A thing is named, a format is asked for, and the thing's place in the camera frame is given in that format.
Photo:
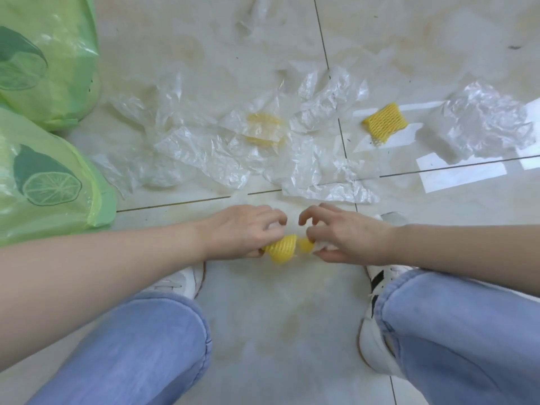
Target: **jeans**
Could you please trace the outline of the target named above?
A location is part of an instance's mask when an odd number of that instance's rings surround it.
[[[194,301],[142,292],[108,313],[28,405],[172,405],[205,373],[211,350]]]
[[[540,304],[468,279],[413,270],[375,319],[430,405],[540,403]]]

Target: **floor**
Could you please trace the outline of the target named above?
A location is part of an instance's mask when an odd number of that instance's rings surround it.
[[[185,93],[219,116],[275,87],[276,70],[290,60],[323,69],[348,64],[368,80],[370,98],[333,126],[337,156],[379,165],[381,177],[366,185],[381,202],[342,207],[401,211],[418,223],[540,224],[540,143],[452,165],[423,128],[433,102],[483,77],[529,103],[540,131],[540,0],[273,0],[266,24],[245,37],[237,23],[253,2],[96,0],[104,94],[67,138],[90,156],[137,144],[139,131],[109,99],[164,74],[180,71]],[[375,147],[360,122],[392,101],[411,125]],[[239,203],[270,204],[293,221],[312,202],[283,197],[260,177],[234,194],[197,180],[137,190],[119,202],[113,229],[196,219]],[[368,292],[360,267],[209,264],[198,301],[214,333],[213,365],[179,404],[425,403],[407,382],[377,375],[360,360],[355,339]],[[0,374],[0,402],[23,404],[89,327]]]

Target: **lime print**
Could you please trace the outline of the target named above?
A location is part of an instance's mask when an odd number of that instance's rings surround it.
[[[35,87],[47,73],[43,52],[23,35],[0,26],[0,89]]]
[[[36,206],[71,202],[83,187],[63,164],[26,145],[13,161],[13,174],[17,190]]]

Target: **jeans leg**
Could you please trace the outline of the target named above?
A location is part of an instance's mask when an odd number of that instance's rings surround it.
[[[402,274],[375,305],[403,374],[431,405],[537,403],[539,316],[536,301],[424,270]]]
[[[172,405],[205,373],[211,349],[194,301],[142,292],[106,314],[28,405]]]

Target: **green bag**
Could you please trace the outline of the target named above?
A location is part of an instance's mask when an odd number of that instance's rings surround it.
[[[116,192],[70,143],[0,107],[0,246],[111,223]]]
[[[0,0],[0,104],[46,131],[99,99],[93,0]]]

